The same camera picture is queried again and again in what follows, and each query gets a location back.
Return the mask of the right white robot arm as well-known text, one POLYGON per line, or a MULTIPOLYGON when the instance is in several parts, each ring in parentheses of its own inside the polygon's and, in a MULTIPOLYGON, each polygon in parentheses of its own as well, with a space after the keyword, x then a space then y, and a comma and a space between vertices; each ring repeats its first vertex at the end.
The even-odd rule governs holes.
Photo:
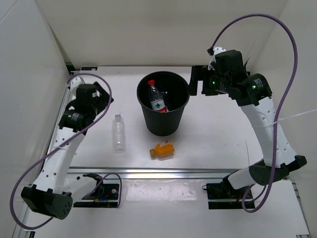
POLYGON ((191 68, 188 91, 197 94, 198 81, 202 81, 202 94, 227 94, 248 118, 262 149, 263 158, 247 168, 237 170, 217 184, 218 196, 234 198, 242 189, 258 184, 268 185, 286 178, 291 172, 307 164, 304 156, 296 154, 290 146, 279 122, 272 91, 261 74, 250 74, 237 50, 216 48, 208 65, 191 68))

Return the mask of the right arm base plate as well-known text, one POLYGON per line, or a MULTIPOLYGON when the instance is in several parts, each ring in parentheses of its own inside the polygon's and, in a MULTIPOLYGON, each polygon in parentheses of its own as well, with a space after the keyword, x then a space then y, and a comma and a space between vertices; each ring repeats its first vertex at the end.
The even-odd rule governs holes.
POLYGON ((222 182, 207 183, 202 186, 207 193, 209 210, 243 209, 242 198, 247 187, 230 192, 222 182))

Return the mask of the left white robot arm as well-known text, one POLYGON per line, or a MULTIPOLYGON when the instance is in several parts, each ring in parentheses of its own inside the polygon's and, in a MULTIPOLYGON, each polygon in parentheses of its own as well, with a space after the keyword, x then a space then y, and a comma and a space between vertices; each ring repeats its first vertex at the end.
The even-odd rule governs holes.
POLYGON ((87 133, 87 128, 102 117, 113 98, 98 83, 73 80, 69 90, 74 97, 65 107, 58 124, 54 148, 46 157, 42 171, 30 187, 24 187, 21 197, 36 213, 63 220, 74 202, 89 194, 103 195, 104 186, 98 175, 84 175, 70 188, 64 186, 67 171, 75 152, 87 133))

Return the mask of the red label water bottle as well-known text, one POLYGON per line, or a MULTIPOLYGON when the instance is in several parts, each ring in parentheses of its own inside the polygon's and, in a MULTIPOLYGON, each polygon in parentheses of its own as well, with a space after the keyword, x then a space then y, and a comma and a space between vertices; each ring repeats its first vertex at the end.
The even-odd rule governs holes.
POLYGON ((163 96, 160 94, 159 90, 155 86, 154 80, 149 80, 147 82, 149 85, 149 100, 151 103, 152 110, 156 112, 168 112, 168 108, 164 102, 163 96))

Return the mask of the blue label water bottle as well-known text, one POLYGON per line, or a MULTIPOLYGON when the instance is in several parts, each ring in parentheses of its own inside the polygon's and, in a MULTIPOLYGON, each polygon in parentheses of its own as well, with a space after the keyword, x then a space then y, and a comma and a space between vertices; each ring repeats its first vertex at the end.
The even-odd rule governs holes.
POLYGON ((167 91, 159 91, 159 95, 163 98, 165 106, 166 106, 166 111, 169 111, 169 93, 167 91))

